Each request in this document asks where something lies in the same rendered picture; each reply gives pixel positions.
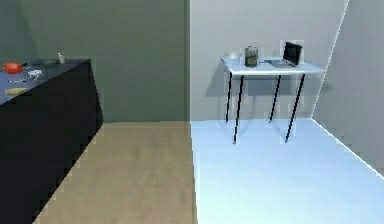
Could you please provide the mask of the black kitchen counter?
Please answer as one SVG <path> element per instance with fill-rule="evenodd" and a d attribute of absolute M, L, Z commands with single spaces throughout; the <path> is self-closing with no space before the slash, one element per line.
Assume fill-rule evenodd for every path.
<path fill-rule="evenodd" d="M 31 68 L 0 72 L 0 224 L 32 224 L 103 124 L 89 59 Z"/>

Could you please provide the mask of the red round pan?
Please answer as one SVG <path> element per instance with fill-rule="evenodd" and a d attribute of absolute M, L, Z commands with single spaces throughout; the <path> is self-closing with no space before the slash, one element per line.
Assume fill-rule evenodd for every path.
<path fill-rule="evenodd" d="M 18 74 L 24 70 L 25 66 L 26 66 L 26 63 L 18 64 L 13 62 L 7 62 L 3 65 L 2 69 L 7 74 Z"/>

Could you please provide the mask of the white table with black legs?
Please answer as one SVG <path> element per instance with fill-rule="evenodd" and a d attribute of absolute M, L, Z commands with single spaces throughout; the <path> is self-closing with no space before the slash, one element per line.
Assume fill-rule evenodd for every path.
<path fill-rule="evenodd" d="M 290 116 L 290 120 L 288 123 L 288 129 L 285 136 L 285 142 L 288 142 L 292 126 L 293 120 L 296 115 L 298 103 L 301 97 L 301 92 L 303 90 L 304 81 L 307 75 L 316 75 L 320 73 L 324 73 L 325 69 L 321 68 L 312 63 L 303 61 L 300 62 L 296 66 L 273 66 L 273 62 L 277 62 L 278 59 L 276 57 L 264 57 L 258 60 L 258 65 L 255 67 L 247 67 L 245 65 L 245 59 L 243 57 L 232 58 L 230 56 L 223 56 L 221 58 L 221 63 L 224 66 L 224 69 L 229 73 L 228 80 L 228 92 L 227 92 L 227 101 L 226 101 L 226 112 L 225 112 L 225 122 L 229 121 L 229 108 L 230 108 L 230 99 L 231 99 L 231 90 L 232 90 L 232 81 L 236 78 L 240 78 L 239 84 L 239 93 L 237 99 L 237 108 L 236 108 L 236 118 L 235 118 L 235 126 L 234 126 L 234 134 L 233 134 L 233 143 L 237 143 L 237 136 L 239 130 L 240 123 L 240 111 L 241 111 L 241 103 L 242 103 L 242 94 L 243 94 L 243 86 L 247 77 L 261 77 L 261 76 L 277 76 L 277 84 L 275 88 L 272 109 L 269 116 L 269 121 L 273 120 L 275 105 L 277 101 L 277 95 L 279 92 L 280 82 L 283 76 L 295 76 L 300 75 L 300 83 L 297 90 L 297 94 L 295 97 L 294 106 L 292 109 L 292 114 Z"/>

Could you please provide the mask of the open black laptop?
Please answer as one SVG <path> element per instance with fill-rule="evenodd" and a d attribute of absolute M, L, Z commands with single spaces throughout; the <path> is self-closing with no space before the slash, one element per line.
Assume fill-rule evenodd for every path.
<path fill-rule="evenodd" d="M 283 57 L 279 60 L 267 60 L 267 63 L 275 68 L 295 68 L 299 64 L 301 52 L 301 45 L 286 42 Z"/>

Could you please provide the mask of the dark green jar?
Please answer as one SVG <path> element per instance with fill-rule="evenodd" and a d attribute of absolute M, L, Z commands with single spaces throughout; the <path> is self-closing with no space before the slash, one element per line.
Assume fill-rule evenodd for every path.
<path fill-rule="evenodd" d="M 246 67 L 256 67 L 258 64 L 258 48 L 254 46 L 246 47 L 244 58 Z"/>

